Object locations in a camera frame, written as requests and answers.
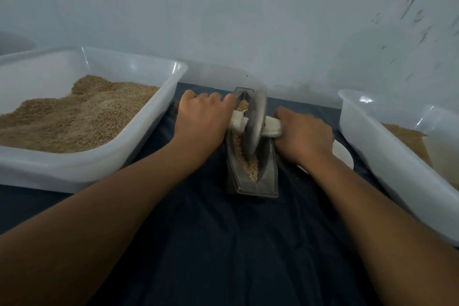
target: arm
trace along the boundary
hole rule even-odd
[[[308,170],[338,210],[385,305],[452,305],[459,253],[332,153],[322,120],[279,108],[278,151]]]
[[[172,141],[0,236],[0,295],[7,305],[83,305],[153,207],[221,145],[235,97],[180,101]]]

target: dark blue tablecloth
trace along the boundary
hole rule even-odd
[[[179,83],[186,89],[214,89]],[[268,99],[331,125],[354,170],[383,191],[338,130],[340,111]],[[173,136],[169,110],[137,159]],[[377,305],[379,300],[336,210],[313,179],[281,161],[279,198],[228,195],[221,147],[152,211],[92,299],[94,305]],[[68,197],[0,185],[0,233]]]

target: hand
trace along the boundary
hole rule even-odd
[[[222,101],[219,93],[196,95],[191,90],[183,94],[174,141],[192,147],[197,156],[206,160],[223,142],[236,104],[236,97],[228,94]]]
[[[276,139],[276,150],[288,161],[307,168],[318,153],[332,153],[331,127],[312,115],[297,114],[279,107],[274,117],[282,125],[282,137]]]

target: plastic container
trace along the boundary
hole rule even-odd
[[[392,199],[459,246],[459,192],[380,122],[421,131],[459,152],[459,116],[410,100],[341,90],[340,129]]]
[[[107,144],[79,153],[47,153],[0,146],[0,183],[75,193],[131,161],[168,108],[187,66],[175,60],[95,48],[28,51],[0,57],[0,114],[32,98],[58,98],[79,78],[160,86]]]

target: forearm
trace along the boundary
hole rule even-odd
[[[173,141],[1,235],[2,302],[86,303],[152,208],[203,161],[189,148]]]
[[[385,304],[448,305],[459,298],[459,254],[332,154],[302,164],[354,239]]]

